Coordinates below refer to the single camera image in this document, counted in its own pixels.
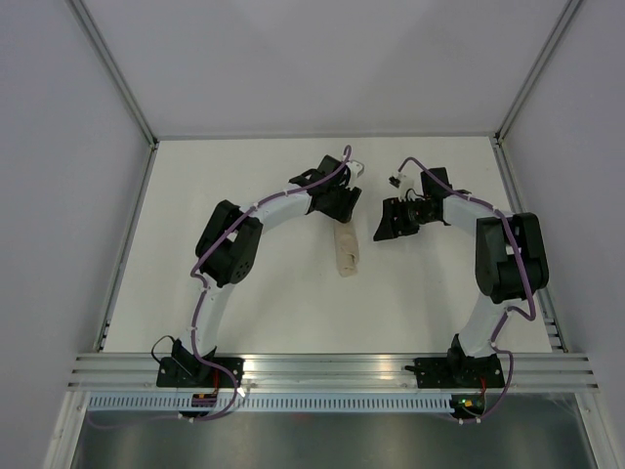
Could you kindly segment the beige cloth napkin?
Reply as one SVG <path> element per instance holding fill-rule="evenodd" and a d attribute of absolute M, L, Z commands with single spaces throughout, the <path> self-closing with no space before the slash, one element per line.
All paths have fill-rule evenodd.
<path fill-rule="evenodd" d="M 357 273 L 359 245 L 354 225 L 351 222 L 333 225 L 336 265 L 341 277 L 351 277 Z"/>

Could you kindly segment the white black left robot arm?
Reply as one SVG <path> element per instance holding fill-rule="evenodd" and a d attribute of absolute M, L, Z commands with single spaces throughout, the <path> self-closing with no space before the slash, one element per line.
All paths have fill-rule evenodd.
<path fill-rule="evenodd" d="M 195 246 L 190 276 L 200 293 L 187 331 L 172 340 L 168 356 L 158 360 L 159 388 L 216 388 L 240 385 L 241 359 L 216 356 L 217 336 L 234 288 L 254 267 L 261 237 L 290 220 L 318 212 L 348 223 L 361 194 L 356 185 L 364 172 L 345 146 L 343 158 L 330 155 L 293 177 L 284 189 L 247 205 L 227 199 L 214 209 Z"/>

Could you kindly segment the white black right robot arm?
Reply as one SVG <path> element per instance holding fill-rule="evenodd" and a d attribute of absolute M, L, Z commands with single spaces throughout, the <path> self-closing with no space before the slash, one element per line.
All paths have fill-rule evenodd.
<path fill-rule="evenodd" d="M 465 190 L 455 190 L 443 167 L 421 173 L 420 192 L 402 172 L 389 179 L 397 189 L 386 198 L 373 238 L 386 241 L 415 235 L 434 222 L 453 226 L 475 241 L 479 297 L 471 316 L 442 358 L 417 358 L 407 367 L 420 389 L 503 389 L 511 368 L 502 366 L 498 338 L 513 314 L 538 316 L 534 295 L 549 281 L 538 217 L 508 214 Z"/>

